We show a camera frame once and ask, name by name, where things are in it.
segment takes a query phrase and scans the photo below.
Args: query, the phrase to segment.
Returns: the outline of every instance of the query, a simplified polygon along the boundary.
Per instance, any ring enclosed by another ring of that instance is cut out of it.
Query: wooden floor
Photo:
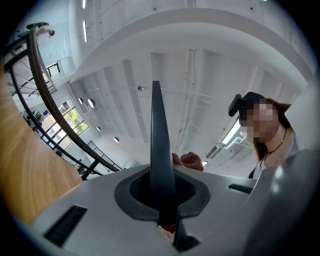
[[[11,214],[29,224],[46,206],[82,183],[18,111],[0,66],[0,194]]]

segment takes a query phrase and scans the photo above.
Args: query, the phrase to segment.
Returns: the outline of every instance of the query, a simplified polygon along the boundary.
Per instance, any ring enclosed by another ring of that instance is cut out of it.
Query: necklace
[[[286,133],[287,133],[287,128],[285,129],[285,133],[284,133],[283,139],[281,140],[279,146],[277,146],[277,147],[275,148],[275,150],[273,150],[273,151],[271,151],[271,152],[267,151],[268,154],[271,154],[271,153],[273,153],[274,151],[276,151],[276,150],[285,142]]]

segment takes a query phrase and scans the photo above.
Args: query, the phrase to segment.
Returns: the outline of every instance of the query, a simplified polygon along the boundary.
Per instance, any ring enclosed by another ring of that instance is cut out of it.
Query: black strap
[[[253,178],[254,178],[254,174],[255,174],[256,168],[257,168],[257,167],[254,167],[254,168],[252,169],[252,171],[250,172],[249,177],[248,177],[249,179],[253,179]]]

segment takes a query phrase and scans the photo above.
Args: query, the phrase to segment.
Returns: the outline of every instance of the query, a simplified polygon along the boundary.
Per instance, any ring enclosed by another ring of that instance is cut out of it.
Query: round light
[[[88,103],[91,108],[94,108],[96,105],[96,102],[92,98],[88,98]]]

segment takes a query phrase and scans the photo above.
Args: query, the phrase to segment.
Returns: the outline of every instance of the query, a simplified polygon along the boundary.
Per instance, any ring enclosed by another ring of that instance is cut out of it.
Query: woman
[[[290,104],[254,92],[248,92],[236,104],[239,123],[258,156],[258,165],[251,171],[250,179],[258,179],[264,169],[280,165],[299,151],[295,133],[285,116]]]

